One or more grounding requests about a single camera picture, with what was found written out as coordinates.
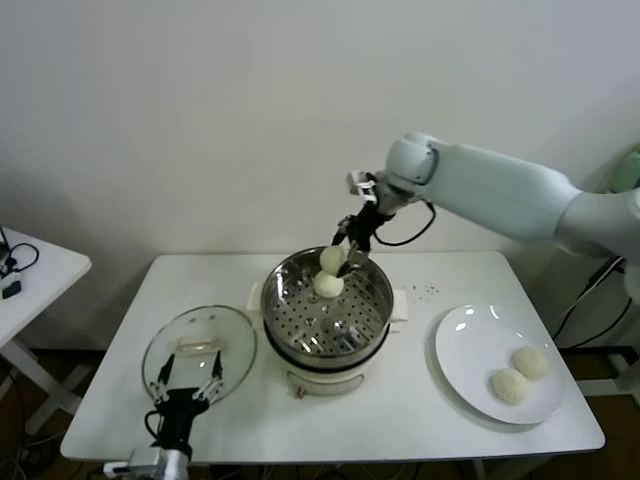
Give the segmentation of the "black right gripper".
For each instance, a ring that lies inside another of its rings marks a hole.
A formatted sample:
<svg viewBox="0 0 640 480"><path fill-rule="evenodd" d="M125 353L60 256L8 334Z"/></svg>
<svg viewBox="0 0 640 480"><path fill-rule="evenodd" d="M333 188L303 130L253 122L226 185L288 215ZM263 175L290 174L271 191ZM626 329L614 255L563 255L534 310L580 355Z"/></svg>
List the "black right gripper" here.
<svg viewBox="0 0 640 480"><path fill-rule="evenodd" d="M363 268L369 260L369 253L360 249L370 249L371 238L377 229L393 217L394 214L381 213L377 204L366 201L356 215L347 215L338 222L331 246L341 245L344 241L350 243L345 261L337 272L338 278Z"/></svg>

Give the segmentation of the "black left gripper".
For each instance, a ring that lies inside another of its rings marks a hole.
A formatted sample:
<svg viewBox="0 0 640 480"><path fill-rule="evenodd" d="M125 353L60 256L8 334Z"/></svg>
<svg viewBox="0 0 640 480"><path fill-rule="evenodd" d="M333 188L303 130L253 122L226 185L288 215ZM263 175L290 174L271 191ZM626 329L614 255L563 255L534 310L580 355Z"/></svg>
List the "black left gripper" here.
<svg viewBox="0 0 640 480"><path fill-rule="evenodd" d="M151 398L154 403L158 403L156 411L161 417L155 444L161 448L190 448L189 440L195 418L209 408L209 403L215 403L223 391L221 353L216 353L211 378L199 389L167 390L174 360L175 355L171 354L156 380L149 384Z"/></svg>

